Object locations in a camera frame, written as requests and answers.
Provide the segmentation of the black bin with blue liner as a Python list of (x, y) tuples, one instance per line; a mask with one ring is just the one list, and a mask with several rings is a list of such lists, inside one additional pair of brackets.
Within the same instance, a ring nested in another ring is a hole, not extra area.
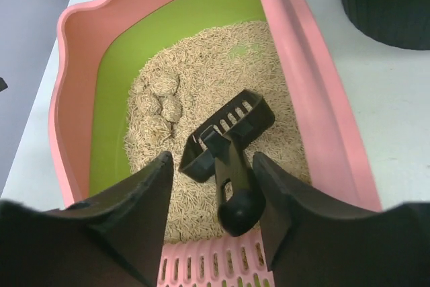
[(375, 41), (429, 50), (429, 0), (341, 0), (350, 22)]

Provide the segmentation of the black slotted litter scoop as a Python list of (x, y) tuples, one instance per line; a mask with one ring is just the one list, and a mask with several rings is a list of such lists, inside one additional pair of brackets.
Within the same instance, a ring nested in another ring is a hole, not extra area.
[(250, 231), (265, 209), (265, 197), (245, 149), (274, 122), (264, 97), (244, 89), (185, 143), (179, 171), (198, 183), (215, 178), (218, 221), (233, 237)]

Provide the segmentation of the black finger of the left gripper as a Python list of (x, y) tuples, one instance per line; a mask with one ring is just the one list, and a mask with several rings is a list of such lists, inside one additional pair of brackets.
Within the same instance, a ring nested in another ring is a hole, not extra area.
[(0, 92), (6, 90), (7, 88), (8, 88), (7, 83), (2, 77), (0, 77)]

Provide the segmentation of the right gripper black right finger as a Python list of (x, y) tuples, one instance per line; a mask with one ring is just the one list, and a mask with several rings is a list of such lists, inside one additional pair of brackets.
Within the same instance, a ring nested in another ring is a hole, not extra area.
[(263, 153), (265, 262), (276, 286), (428, 286), (429, 204), (372, 212), (301, 182)]

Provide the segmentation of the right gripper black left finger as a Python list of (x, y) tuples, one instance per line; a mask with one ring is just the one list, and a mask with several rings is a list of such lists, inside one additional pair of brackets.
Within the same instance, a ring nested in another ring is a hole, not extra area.
[(173, 184), (163, 152), (64, 210), (1, 201), (2, 286), (155, 286)]

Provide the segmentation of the pink cat litter box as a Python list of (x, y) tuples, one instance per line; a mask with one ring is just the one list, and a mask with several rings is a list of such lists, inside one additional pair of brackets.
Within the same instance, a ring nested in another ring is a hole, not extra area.
[(66, 205), (129, 174), (126, 97), (144, 60), (204, 28), (266, 18), (292, 97), (313, 186), (381, 209), (341, 79), (306, 0), (92, 0), (58, 21), (59, 70), (49, 111), (54, 167)]

